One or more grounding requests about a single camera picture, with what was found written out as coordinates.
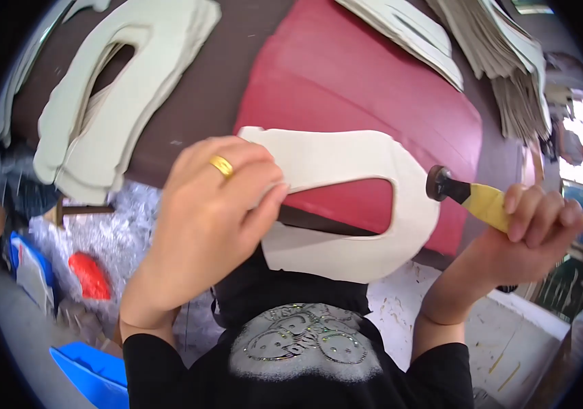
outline brown table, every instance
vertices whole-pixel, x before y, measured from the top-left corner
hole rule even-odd
[[[66,73],[89,32],[123,2],[113,0],[104,13],[82,11],[54,30],[24,88],[15,98],[14,137],[24,137],[36,146],[39,141],[37,121],[50,91]],[[410,2],[438,21],[424,0]],[[126,173],[128,179],[162,187],[182,149],[209,136],[232,134],[253,61],[294,0],[218,0],[218,3],[222,9],[221,20],[169,99],[142,132]],[[489,80],[474,77],[457,43],[454,39],[451,41],[454,61],[464,76],[465,94],[483,119],[484,138],[502,140],[500,116]],[[124,47],[101,73],[95,89],[108,85],[131,56],[131,49]],[[371,234],[293,208],[283,209],[280,220],[335,233]]]

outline person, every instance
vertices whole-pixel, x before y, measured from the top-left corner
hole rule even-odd
[[[287,195],[282,181],[270,153],[238,137],[201,141],[175,161],[119,310],[131,407],[473,408],[472,305],[497,286],[538,281],[583,231],[576,201],[511,186],[509,233],[485,230],[430,287],[403,372],[364,317],[367,285],[268,269],[259,242]],[[187,368],[173,321],[210,288],[226,330]]]
[[[559,135],[560,157],[573,166],[580,166],[583,162],[583,143],[574,132],[566,130],[562,121],[557,123]]]

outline glittery shirt print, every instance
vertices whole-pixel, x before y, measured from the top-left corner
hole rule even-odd
[[[283,381],[316,374],[340,382],[366,381],[382,369],[360,318],[325,304],[270,309],[244,326],[230,351],[240,377]]]

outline blue bin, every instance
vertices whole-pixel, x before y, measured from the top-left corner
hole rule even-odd
[[[92,405],[99,409],[129,409],[123,359],[83,342],[50,348],[50,355]]]

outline red object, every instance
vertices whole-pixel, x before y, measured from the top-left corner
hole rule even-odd
[[[480,114],[446,80],[334,0],[299,0],[251,70],[242,126],[313,132],[378,130],[421,166],[446,165],[472,182],[482,146]],[[284,204],[377,233],[387,230],[392,188],[382,179],[291,194]],[[466,209],[442,202],[426,247],[454,255]]]
[[[83,298],[109,300],[109,286],[105,281],[103,271],[93,259],[81,252],[69,257],[69,268],[78,277],[83,288]]]

